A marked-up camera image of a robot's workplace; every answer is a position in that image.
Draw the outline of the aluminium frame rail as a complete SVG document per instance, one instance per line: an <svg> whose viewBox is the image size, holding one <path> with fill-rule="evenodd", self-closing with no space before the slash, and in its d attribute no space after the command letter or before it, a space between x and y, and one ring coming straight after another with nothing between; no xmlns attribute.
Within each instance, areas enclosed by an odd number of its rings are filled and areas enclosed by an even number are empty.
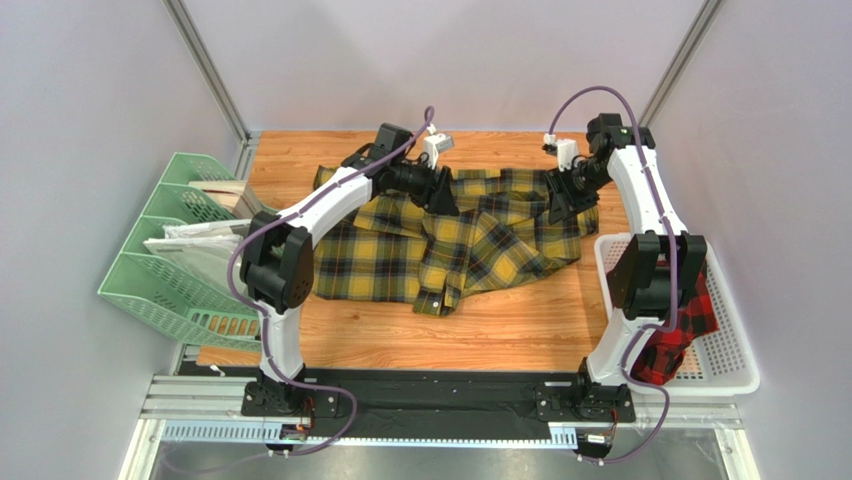
<svg viewBox="0 0 852 480"><path fill-rule="evenodd" d="M739 412L721 397L591 387L575 372L311 369L303 384L288 394L243 368L155 376L122 477L151 472L165 440L259 444L269 457L310 445L549 448L603 467L666 429L710 430L728 475L759 475Z"/></svg>

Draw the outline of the white plastic basket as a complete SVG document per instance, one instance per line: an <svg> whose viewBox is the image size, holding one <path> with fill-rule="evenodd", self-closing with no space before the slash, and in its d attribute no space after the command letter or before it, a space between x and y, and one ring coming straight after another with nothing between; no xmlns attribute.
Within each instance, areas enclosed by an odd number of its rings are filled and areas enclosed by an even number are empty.
<svg viewBox="0 0 852 480"><path fill-rule="evenodd" d="M622 356L629 342L655 317L628 320L614 307L606 278L621 258L632 236L606 234L594 243L597 275L602 290L608 325L601 340L587 357L591 379L603 385L627 382ZM693 340L675 377L663 387L675 398L732 397L755 392L760 374L733 296L712 248L706 255L706 286L712 301L718 329Z"/></svg>

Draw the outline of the green plastic file rack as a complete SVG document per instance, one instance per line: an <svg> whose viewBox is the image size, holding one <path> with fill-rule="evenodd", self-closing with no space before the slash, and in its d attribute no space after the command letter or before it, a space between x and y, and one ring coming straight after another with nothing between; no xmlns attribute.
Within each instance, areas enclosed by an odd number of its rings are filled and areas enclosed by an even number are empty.
<svg viewBox="0 0 852 480"><path fill-rule="evenodd" d="M190 183L233 178L213 157L174 154L98 295L180 343L258 352L260 326L255 310L144 246L146 240L162 238L166 226L231 220L228 211Z"/></svg>

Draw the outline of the red plaid long sleeve shirt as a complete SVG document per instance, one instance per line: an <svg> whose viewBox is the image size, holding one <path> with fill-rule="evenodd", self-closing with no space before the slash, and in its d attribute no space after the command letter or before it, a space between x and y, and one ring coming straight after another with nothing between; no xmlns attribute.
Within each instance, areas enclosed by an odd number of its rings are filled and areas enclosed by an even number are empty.
<svg viewBox="0 0 852 480"><path fill-rule="evenodd" d="M678 310L677 327L670 333L654 333L636 358L631 377L652 385L664 385L672 380L692 342L718 330L707 284L707 264L698 274L696 295Z"/></svg>

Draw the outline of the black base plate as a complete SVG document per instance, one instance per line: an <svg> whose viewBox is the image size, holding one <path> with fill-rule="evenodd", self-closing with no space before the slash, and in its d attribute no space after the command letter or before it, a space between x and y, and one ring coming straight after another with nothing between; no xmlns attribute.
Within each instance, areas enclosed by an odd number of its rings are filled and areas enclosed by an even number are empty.
<svg viewBox="0 0 852 480"><path fill-rule="evenodd" d="M318 437L347 439L543 440L552 423L583 426L636 421L628 408L597 420L576 417L569 399L577 372L499 372L307 368L304 382L328 386L311 392L311 406L294 414L261 409L244 413L246 390L259 371L228 368L237 382L237 412L249 418L306 422Z"/></svg>

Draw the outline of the papers in file rack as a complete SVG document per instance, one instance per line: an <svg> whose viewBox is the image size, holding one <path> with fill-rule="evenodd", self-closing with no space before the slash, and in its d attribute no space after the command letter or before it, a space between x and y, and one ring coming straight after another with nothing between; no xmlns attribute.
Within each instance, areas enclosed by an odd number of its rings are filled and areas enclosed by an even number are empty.
<svg viewBox="0 0 852 480"><path fill-rule="evenodd" d="M249 226L248 219L164 226L162 238L149 238L143 245L150 254L230 295L228 265Z"/></svg>

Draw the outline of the book in file rack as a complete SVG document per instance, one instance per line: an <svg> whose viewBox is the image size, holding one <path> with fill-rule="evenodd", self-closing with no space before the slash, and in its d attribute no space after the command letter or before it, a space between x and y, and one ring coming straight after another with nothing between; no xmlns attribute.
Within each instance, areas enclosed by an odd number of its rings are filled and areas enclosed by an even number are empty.
<svg viewBox="0 0 852 480"><path fill-rule="evenodd" d="M243 210L256 213L261 208L253 190L244 180L192 181L188 185L201 190L232 214Z"/></svg>

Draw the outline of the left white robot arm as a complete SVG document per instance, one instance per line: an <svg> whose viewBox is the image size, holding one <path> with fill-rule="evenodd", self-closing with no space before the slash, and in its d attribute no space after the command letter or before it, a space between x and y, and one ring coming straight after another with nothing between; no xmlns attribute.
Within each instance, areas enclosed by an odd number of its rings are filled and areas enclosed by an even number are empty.
<svg viewBox="0 0 852 480"><path fill-rule="evenodd" d="M236 254L241 259L239 278L260 319L261 362L257 380L247 387L244 413L264 409L288 415L312 404L314 389L301 375L300 317L314 284L314 250L335 225L387 192L408 195L428 213L458 214L449 186L451 171L437 165L454 141L433 125L422 133L422 152L409 160L415 134L384 123L373 142L343 160L305 199L276 214L261 212L252 218Z"/></svg>

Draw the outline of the yellow plaid long sleeve shirt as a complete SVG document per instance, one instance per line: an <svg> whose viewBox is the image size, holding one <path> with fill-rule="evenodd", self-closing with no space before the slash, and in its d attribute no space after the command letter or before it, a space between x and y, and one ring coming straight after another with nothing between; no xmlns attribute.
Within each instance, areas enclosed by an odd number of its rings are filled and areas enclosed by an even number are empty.
<svg viewBox="0 0 852 480"><path fill-rule="evenodd" d="M539 169L459 170L450 187L457 216L429 214L402 193L347 215L314 250L314 294L448 316L465 297L544 280L579 261L583 238L599 229L596 208L550 223Z"/></svg>

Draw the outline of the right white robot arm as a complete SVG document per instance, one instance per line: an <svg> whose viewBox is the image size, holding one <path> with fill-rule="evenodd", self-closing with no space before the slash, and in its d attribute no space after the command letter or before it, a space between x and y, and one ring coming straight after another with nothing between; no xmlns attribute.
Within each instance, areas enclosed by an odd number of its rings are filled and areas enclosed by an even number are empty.
<svg viewBox="0 0 852 480"><path fill-rule="evenodd" d="M544 134L542 148L558 162L546 174L550 223L595 207L609 183L617 187L628 218L629 241L615 266L600 276L608 325L583 359L569 399L576 417L597 420L629 407L632 363L654 333L676 328L679 309L696 294L708 245L678 218L660 179L649 128L603 113L588 123L586 139L587 156L553 131Z"/></svg>

